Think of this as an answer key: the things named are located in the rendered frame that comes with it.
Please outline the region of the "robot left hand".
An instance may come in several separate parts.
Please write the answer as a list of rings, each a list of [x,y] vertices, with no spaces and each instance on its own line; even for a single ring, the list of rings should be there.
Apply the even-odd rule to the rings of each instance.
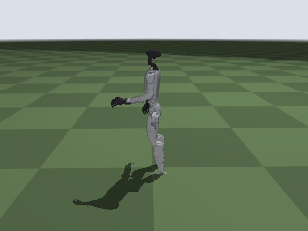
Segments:
[[[120,97],[115,97],[115,99],[112,99],[112,100],[111,100],[111,106],[112,106],[112,108],[113,108],[114,106],[117,106],[117,105],[122,105],[122,104],[129,105],[129,104],[131,104],[131,103],[127,103],[127,102],[126,102],[126,99],[127,99],[127,98],[123,99],[123,98],[120,98]]]

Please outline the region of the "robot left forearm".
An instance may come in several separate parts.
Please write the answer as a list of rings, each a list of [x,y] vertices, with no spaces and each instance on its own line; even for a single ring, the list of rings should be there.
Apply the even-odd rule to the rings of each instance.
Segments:
[[[137,96],[137,97],[132,97],[132,98],[127,98],[126,102],[131,103],[131,104],[136,104],[140,102],[144,102],[145,100],[149,99],[151,97],[150,93],[145,93],[143,95]]]

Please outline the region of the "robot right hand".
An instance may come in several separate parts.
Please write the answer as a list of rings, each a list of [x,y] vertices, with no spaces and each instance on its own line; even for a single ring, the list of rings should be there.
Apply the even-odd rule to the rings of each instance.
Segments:
[[[147,111],[148,110],[148,111]],[[149,103],[148,100],[146,100],[146,104],[143,106],[142,111],[144,114],[147,114],[149,112]],[[146,113],[147,112],[147,113]]]

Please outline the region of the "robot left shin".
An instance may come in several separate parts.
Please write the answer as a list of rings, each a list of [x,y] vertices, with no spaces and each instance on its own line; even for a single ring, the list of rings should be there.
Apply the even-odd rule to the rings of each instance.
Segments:
[[[163,155],[163,146],[161,144],[157,144],[155,149],[153,149],[154,157],[156,164],[158,166],[158,170],[161,173],[164,173],[163,170],[163,162],[164,162],[164,155]]]

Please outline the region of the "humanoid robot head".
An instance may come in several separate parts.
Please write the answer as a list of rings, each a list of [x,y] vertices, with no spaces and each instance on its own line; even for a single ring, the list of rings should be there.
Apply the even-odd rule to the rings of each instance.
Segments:
[[[147,51],[146,54],[148,56],[148,65],[151,65],[151,67],[153,67],[153,70],[159,71],[156,63],[152,63],[151,60],[152,58],[156,59],[157,57],[160,57],[161,56],[160,51],[152,49],[152,50]]]

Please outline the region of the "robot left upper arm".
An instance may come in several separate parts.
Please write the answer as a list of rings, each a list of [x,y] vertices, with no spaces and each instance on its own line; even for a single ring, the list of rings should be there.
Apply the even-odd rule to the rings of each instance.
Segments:
[[[147,99],[148,101],[150,101],[153,98],[153,94],[154,94],[154,80],[155,80],[155,74],[154,72],[149,72],[146,74],[146,81],[147,81],[147,90],[148,93],[150,93],[151,97],[149,99]]]

